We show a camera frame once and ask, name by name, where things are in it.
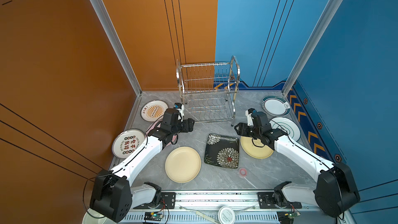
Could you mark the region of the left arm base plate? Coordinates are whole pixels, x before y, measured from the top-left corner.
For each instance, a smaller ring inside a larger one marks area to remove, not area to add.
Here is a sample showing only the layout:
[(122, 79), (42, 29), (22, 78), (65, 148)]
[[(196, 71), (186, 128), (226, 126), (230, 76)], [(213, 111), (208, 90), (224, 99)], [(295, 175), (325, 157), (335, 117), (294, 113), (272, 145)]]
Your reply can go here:
[(157, 205), (151, 203), (142, 204), (140, 206), (135, 207), (134, 209), (161, 209), (163, 207), (163, 204), (165, 204), (168, 209), (174, 209), (175, 203), (176, 203), (175, 192), (162, 192), (159, 204)]

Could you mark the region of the yellow round plate with bear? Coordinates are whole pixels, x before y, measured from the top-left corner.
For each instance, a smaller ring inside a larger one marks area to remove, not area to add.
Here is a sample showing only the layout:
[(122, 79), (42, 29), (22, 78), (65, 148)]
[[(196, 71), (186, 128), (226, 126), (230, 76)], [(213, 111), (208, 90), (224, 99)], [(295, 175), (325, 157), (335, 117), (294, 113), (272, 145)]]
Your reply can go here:
[(273, 154), (273, 150), (263, 145), (259, 139), (240, 137), (240, 144), (243, 150), (251, 157), (256, 159), (266, 159)]

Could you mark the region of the steel two-tier dish rack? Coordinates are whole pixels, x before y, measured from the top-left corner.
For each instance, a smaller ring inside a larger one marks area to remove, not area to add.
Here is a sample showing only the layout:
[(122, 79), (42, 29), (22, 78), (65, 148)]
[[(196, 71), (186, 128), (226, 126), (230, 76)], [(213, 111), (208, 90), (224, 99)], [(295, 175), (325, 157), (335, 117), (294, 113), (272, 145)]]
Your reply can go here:
[(240, 66), (229, 62), (181, 64), (177, 84), (184, 113), (196, 122), (235, 122)]

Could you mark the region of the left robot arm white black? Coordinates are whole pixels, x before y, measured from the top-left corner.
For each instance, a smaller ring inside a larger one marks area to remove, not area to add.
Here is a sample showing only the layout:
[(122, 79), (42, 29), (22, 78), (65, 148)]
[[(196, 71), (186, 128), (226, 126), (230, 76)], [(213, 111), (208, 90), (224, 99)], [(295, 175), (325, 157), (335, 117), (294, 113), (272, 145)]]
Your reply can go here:
[(155, 124), (138, 150), (111, 170), (101, 170), (94, 178), (94, 186), (86, 213), (99, 213), (99, 218), (108, 218), (118, 223), (131, 208), (147, 204), (157, 207), (161, 201), (161, 187), (145, 182), (132, 188), (137, 175), (148, 162), (159, 154), (167, 145), (176, 144), (179, 133), (193, 131), (195, 121), (184, 118), (184, 105), (175, 103), (162, 116), (162, 121)]

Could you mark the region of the black floral square plate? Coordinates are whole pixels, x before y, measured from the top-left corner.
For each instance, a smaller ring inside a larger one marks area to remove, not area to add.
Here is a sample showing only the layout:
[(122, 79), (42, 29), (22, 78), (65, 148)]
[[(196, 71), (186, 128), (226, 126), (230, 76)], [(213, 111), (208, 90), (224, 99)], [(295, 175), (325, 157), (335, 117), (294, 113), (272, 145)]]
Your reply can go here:
[(221, 168), (237, 169), (239, 165), (239, 139), (211, 133), (206, 142), (204, 162)]

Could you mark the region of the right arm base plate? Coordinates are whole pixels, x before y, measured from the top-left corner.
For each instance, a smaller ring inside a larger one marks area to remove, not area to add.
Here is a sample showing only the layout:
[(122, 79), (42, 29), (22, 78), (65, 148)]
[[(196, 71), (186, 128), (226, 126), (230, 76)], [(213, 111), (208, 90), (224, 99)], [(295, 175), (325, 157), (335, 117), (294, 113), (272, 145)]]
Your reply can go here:
[(274, 193), (273, 192), (258, 192), (258, 201), (260, 205), (260, 209), (272, 209), (272, 208), (279, 208), (279, 209), (285, 209), (285, 208), (295, 208), (295, 209), (301, 209), (302, 204), (299, 202), (285, 202), (285, 203), (277, 203)]

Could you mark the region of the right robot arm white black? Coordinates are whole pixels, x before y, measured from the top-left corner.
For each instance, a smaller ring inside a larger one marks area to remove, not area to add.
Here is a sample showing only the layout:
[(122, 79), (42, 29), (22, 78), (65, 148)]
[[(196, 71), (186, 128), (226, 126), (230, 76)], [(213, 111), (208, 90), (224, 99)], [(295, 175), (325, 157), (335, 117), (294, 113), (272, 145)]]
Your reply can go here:
[(234, 129), (237, 135), (259, 140), (301, 167), (316, 183), (315, 187), (285, 181), (274, 188), (273, 198), (279, 207), (299, 202), (319, 207), (326, 215), (338, 218), (358, 204), (360, 194), (350, 167), (335, 163), (292, 140), (282, 127), (273, 128), (267, 114), (253, 108), (246, 111), (247, 122)]

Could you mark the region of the cream round plate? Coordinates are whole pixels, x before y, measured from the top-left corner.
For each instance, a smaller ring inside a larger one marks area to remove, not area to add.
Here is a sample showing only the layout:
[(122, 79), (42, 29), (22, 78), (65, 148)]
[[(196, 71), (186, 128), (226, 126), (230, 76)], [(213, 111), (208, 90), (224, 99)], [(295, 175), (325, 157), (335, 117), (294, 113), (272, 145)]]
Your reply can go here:
[(201, 157), (191, 147), (179, 147), (173, 150), (165, 162), (167, 176), (176, 183), (193, 180), (201, 170)]

